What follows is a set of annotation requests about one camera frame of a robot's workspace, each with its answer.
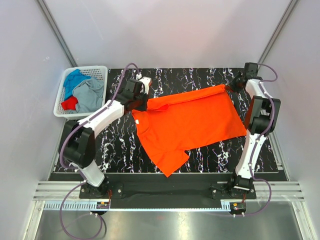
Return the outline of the orange t-shirt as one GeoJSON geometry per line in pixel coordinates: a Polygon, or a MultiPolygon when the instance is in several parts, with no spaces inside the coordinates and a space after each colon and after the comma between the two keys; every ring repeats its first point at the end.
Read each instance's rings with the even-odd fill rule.
{"type": "Polygon", "coordinates": [[[192,150],[246,135],[224,84],[151,98],[133,110],[137,136],[150,160],[169,177],[192,150]]]}

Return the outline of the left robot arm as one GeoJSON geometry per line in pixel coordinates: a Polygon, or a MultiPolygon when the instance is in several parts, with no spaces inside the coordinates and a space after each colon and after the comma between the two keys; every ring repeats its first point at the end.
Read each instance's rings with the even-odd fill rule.
{"type": "Polygon", "coordinates": [[[83,190],[103,198],[111,190],[108,180],[96,161],[96,138],[111,123],[137,110],[145,112],[152,84],[150,77],[130,79],[115,96],[100,109],[81,120],[65,123],[59,146],[59,161],[65,169],[79,171],[83,190]]]}

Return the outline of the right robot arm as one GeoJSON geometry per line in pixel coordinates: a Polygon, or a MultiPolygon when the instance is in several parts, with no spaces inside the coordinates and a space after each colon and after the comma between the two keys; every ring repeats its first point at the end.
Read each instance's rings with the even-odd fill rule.
{"type": "Polygon", "coordinates": [[[268,93],[264,83],[275,82],[278,75],[275,70],[269,69],[274,73],[275,79],[264,80],[258,76],[261,63],[247,62],[244,64],[243,71],[227,84],[226,89],[239,93],[245,90],[251,97],[250,106],[244,119],[246,129],[245,144],[239,160],[235,167],[233,176],[227,183],[226,192],[232,198],[241,198],[250,194],[254,190],[255,167],[263,143],[276,127],[281,101],[268,93]]]}

